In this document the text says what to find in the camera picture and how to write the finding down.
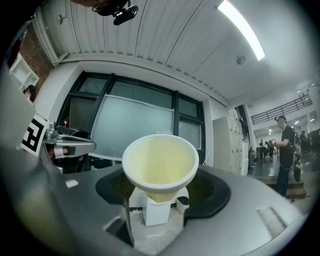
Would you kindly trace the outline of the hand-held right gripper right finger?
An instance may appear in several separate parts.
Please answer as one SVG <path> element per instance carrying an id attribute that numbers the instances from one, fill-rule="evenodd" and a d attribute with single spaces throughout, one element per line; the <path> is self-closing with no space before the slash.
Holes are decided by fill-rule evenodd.
<path id="1" fill-rule="evenodd" d="M 160 256 L 275 256 L 308 217 L 257 179 L 203 165 L 198 173 L 216 180 L 210 201 L 224 206 L 207 218 L 187 209 L 182 232 Z"/>

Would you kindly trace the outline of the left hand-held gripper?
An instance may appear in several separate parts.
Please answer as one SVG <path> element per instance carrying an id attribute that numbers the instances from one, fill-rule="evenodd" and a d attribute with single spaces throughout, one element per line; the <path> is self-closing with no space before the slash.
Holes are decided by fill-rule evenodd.
<path id="1" fill-rule="evenodd" d="M 93 152 L 92 140 L 58 133 L 54 122 L 36 113 L 29 124 L 21 148 L 36 157 L 47 159 L 73 158 Z"/>

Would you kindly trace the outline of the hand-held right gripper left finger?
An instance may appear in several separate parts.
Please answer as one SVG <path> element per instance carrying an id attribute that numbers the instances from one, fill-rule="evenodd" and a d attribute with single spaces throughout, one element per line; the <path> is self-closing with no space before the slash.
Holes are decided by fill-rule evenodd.
<path id="1" fill-rule="evenodd" d="M 144 256 L 134 248 L 128 208 L 96 191 L 120 166 L 63 175 L 26 151 L 4 151 L 4 187 L 33 255 Z"/>

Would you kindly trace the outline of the yellow cup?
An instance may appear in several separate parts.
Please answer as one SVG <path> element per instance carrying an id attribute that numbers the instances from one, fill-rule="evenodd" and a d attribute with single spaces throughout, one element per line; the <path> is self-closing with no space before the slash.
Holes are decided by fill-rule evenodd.
<path id="1" fill-rule="evenodd" d="M 144 136 L 122 156 L 128 180 L 156 203 L 170 202 L 195 177 L 199 155 L 187 140 L 169 134 Z"/>

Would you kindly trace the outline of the black office chair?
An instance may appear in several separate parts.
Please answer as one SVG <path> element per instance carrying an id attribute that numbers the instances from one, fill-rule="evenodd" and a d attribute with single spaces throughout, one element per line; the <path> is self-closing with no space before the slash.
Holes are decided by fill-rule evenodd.
<path id="1" fill-rule="evenodd" d="M 87 140 L 91 139 L 90 133 L 83 130 L 75 131 L 71 134 L 71 136 L 87 139 Z M 59 167 L 62 167 L 63 174 L 79 173 L 82 171 L 87 157 L 88 157 L 88 154 L 84 154 L 84 155 L 81 155 L 78 157 L 72 157 L 72 158 L 61 158 L 57 160 L 57 164 Z"/>

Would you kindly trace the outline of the frosted white panel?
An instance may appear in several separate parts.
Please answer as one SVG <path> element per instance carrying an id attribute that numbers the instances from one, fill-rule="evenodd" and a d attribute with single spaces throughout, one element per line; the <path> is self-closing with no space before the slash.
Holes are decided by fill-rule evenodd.
<path id="1" fill-rule="evenodd" d="M 106 94 L 92 128 L 96 149 L 91 156 L 121 161 L 135 140 L 154 134 L 173 134 L 174 110 Z"/>

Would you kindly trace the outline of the wooden step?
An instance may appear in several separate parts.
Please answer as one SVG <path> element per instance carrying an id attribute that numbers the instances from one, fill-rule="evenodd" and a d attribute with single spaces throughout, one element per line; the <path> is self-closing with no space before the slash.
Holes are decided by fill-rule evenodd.
<path id="1" fill-rule="evenodd" d="M 247 175 L 250 178 L 256 179 L 272 189 L 276 189 L 277 176 L 255 176 Z M 285 198 L 288 200 L 303 200 L 306 198 L 307 192 L 304 188 L 304 181 L 296 182 L 294 178 L 288 180 L 288 188 Z"/>

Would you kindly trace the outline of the white locker cabinet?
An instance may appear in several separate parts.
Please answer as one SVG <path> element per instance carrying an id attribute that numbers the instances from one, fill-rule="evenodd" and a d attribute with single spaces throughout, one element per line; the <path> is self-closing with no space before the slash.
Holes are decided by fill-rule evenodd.
<path id="1" fill-rule="evenodd" d="M 246 176 L 249 168 L 249 148 L 236 109 L 212 121 L 213 167 Z"/>

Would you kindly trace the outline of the black hanging bag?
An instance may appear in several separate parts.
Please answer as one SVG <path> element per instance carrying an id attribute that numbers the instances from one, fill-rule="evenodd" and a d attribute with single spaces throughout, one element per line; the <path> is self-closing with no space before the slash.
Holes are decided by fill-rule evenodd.
<path id="1" fill-rule="evenodd" d="M 301 156 L 300 153 L 294 153 L 293 176 L 297 183 L 301 180 Z"/>

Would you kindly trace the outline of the white ceiling pipes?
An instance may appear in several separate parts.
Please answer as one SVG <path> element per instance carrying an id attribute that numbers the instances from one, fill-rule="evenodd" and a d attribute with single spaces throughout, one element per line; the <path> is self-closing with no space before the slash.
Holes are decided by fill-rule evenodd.
<path id="1" fill-rule="evenodd" d="M 63 50 L 60 53 L 54 39 L 50 39 L 49 35 L 51 31 L 50 28 L 45 25 L 40 7 L 38 7 L 35 11 L 35 17 L 32 21 L 32 26 L 47 58 L 53 66 L 57 66 L 65 57 L 69 55 L 70 52 L 68 50 Z"/>

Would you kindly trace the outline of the black metal railing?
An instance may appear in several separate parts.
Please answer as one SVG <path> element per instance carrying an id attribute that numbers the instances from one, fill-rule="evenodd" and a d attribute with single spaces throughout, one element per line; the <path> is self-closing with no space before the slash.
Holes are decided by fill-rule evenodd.
<path id="1" fill-rule="evenodd" d="M 268 122 L 276 119 L 279 116 L 287 116 L 293 112 L 297 112 L 303 108 L 311 106 L 313 104 L 308 94 L 300 96 L 288 103 L 277 106 L 270 110 L 261 112 L 259 114 L 251 116 L 252 124 L 257 125 L 264 122 Z"/>

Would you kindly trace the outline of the long ceiling light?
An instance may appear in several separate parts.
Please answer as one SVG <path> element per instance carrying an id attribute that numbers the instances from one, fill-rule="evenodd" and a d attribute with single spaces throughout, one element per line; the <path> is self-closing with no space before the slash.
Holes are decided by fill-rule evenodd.
<path id="1" fill-rule="evenodd" d="M 243 15 L 228 0 L 223 0 L 223 2 L 218 6 L 218 10 L 222 12 L 241 32 L 250 45 L 257 60 L 262 60 L 265 57 L 265 52 L 255 32 Z"/>

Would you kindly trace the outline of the black window frame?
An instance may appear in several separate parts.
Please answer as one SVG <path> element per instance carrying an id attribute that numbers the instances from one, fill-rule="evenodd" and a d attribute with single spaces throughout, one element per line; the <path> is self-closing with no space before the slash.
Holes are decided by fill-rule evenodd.
<path id="1" fill-rule="evenodd" d="M 189 141 L 197 150 L 199 160 L 205 158 L 205 117 L 201 101 L 177 90 L 116 74 L 82 72 L 68 92 L 59 112 L 57 123 L 64 129 L 92 130 L 105 95 L 118 96 L 158 107 L 174 110 L 173 134 Z M 110 167 L 121 160 L 91 156 L 81 172 Z"/>

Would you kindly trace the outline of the white wall shelf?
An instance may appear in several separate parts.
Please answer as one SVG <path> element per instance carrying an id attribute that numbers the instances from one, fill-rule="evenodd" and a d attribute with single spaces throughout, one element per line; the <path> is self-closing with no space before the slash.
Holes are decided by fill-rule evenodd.
<path id="1" fill-rule="evenodd" d="M 21 91 L 25 90 L 29 85 L 35 86 L 39 81 L 39 77 L 26 63 L 20 53 L 18 53 L 13 65 L 9 69 L 9 73 Z"/>

